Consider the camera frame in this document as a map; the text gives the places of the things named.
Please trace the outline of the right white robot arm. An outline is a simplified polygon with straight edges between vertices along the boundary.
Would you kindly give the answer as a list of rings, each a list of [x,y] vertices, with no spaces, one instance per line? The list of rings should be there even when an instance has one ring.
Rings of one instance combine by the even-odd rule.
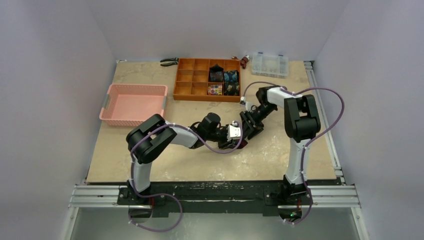
[[[240,113],[243,137],[251,140],[264,130],[263,120],[278,108],[284,110],[284,130],[290,140],[289,162],[283,176],[278,196],[288,204],[294,203],[306,194],[306,168],[310,141],[321,130],[315,97],[289,92],[283,87],[261,87],[256,92],[258,106],[242,96],[240,104],[245,111]]]

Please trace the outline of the red navy striped tie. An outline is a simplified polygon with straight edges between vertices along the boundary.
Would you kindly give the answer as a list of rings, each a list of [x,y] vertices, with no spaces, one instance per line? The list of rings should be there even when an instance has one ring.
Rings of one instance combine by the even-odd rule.
[[[243,149],[248,144],[248,141],[243,139],[240,144],[238,145],[237,149]]]

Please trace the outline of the orange compartment tray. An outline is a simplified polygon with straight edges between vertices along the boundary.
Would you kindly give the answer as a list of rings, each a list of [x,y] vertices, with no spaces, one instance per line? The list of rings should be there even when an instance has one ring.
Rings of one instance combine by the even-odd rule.
[[[210,68],[218,65],[224,72],[236,71],[239,90],[236,95],[221,93],[213,95],[212,88],[225,83],[213,82]],[[222,58],[180,58],[175,76],[173,99],[176,101],[203,101],[238,103],[242,94],[241,64],[238,59]]]

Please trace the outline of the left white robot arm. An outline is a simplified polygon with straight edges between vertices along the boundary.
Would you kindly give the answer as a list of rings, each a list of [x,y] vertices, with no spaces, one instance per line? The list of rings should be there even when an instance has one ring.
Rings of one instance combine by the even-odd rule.
[[[152,162],[169,145],[192,150],[206,147],[218,154],[229,154],[241,146],[243,136],[241,123],[233,121],[222,126],[215,113],[209,113],[191,126],[171,123],[160,114],[154,114],[126,136],[131,166],[125,197],[138,205],[155,197],[149,192]]]

